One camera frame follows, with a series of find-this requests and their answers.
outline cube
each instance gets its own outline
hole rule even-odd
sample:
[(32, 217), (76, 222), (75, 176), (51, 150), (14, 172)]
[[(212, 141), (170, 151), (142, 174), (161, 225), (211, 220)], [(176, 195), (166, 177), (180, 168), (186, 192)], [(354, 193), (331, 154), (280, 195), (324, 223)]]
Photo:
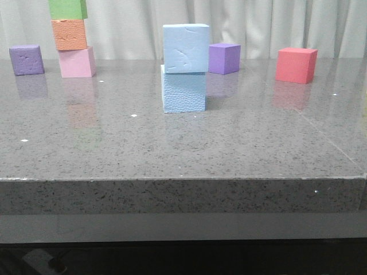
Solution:
[(205, 111), (205, 73), (165, 73), (161, 65), (165, 113)]
[(241, 45), (218, 43), (209, 46), (209, 72), (228, 74), (240, 70)]
[(9, 49), (11, 64), (16, 76), (45, 73), (39, 45), (19, 45)]
[(51, 20), (57, 50), (87, 48), (84, 20)]
[(58, 56), (62, 77), (92, 77), (96, 73), (93, 47), (59, 51)]
[(178, 24), (163, 26), (165, 73), (207, 72), (209, 26)]
[(306, 84), (313, 80), (317, 50), (284, 48), (278, 52), (275, 80)]
[(48, 0), (48, 4), (53, 20), (88, 18), (85, 0)]

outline green foam block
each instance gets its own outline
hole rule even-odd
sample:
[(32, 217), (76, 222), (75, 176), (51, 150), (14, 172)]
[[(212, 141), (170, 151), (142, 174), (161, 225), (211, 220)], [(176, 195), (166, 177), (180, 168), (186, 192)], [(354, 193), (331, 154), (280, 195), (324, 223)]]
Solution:
[(85, 0), (48, 0), (51, 19), (86, 19), (87, 4)]

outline table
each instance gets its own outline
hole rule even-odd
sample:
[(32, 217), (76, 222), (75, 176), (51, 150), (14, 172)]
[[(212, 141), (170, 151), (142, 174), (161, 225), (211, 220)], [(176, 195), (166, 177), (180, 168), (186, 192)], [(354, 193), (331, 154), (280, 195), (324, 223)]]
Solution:
[(276, 60), (242, 60), (207, 74), (207, 111), (176, 114), (162, 110), (161, 63), (97, 60), (95, 77), (62, 79), (55, 60), (21, 77), (0, 60), (0, 213), (367, 208), (366, 59), (320, 58), (306, 85), (275, 81)]

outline purple foam block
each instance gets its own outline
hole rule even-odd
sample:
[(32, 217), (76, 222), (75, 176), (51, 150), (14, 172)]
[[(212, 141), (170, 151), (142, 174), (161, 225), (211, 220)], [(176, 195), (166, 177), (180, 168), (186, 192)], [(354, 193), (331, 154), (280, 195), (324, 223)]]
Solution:
[(13, 46), (9, 53), (16, 76), (45, 73), (39, 45)]
[(240, 69), (241, 45), (212, 44), (209, 46), (209, 72), (227, 74)]

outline textured foam surface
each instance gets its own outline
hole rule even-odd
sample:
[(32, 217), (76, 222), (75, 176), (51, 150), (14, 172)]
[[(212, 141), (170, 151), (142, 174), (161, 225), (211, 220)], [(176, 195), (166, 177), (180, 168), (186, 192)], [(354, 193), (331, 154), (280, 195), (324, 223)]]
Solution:
[(39, 45), (19, 45), (9, 49), (11, 64), (16, 76), (45, 73)]
[(51, 20), (57, 50), (83, 50), (87, 38), (83, 20)]
[(207, 72), (209, 26), (206, 24), (164, 25), (163, 54), (166, 73)]
[(86, 50), (59, 51), (62, 77), (92, 77), (96, 73), (93, 47)]
[(48, 0), (48, 3), (53, 20), (88, 18), (85, 0)]
[(161, 65), (165, 113), (205, 111), (205, 73), (165, 73)]
[(313, 80), (317, 50), (284, 48), (278, 53), (275, 80), (306, 84)]
[(209, 46), (209, 72), (227, 74), (240, 69), (241, 45), (212, 44)]

